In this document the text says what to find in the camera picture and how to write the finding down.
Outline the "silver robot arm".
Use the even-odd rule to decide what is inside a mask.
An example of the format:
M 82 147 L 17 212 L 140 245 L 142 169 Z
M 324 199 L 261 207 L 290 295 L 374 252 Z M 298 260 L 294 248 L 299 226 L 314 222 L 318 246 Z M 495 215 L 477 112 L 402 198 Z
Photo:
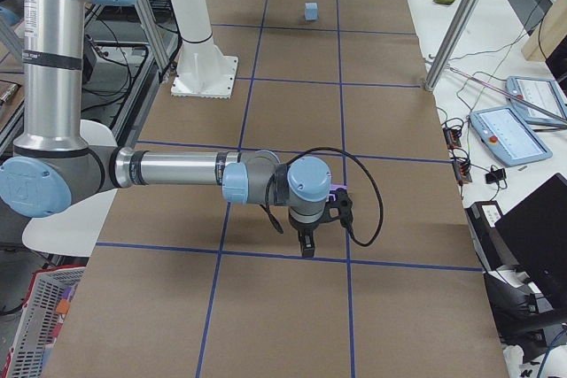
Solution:
M 134 185 L 217 185 L 232 204 L 288 210 L 301 254 L 315 254 L 315 230 L 353 226 L 352 201 L 331 184 L 313 150 L 289 162 L 256 152 L 158 153 L 91 145 L 80 134 L 84 9 L 136 0 L 24 0 L 24 129 L 1 167 L 1 198 L 16 213 L 46 218 L 96 194 Z

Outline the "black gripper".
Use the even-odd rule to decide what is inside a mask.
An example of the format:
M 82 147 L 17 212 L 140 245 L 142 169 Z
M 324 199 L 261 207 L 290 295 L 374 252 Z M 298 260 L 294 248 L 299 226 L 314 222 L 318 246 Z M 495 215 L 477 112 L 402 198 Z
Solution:
M 339 221 L 348 233 L 353 232 L 353 201 L 346 189 L 332 189 L 328 199 L 322 203 L 303 203 L 302 206 L 316 207 L 315 212 L 300 212 L 290 208 L 288 212 L 291 226 L 298 231 L 298 240 L 302 257 L 315 255 L 313 234 L 322 224 Z

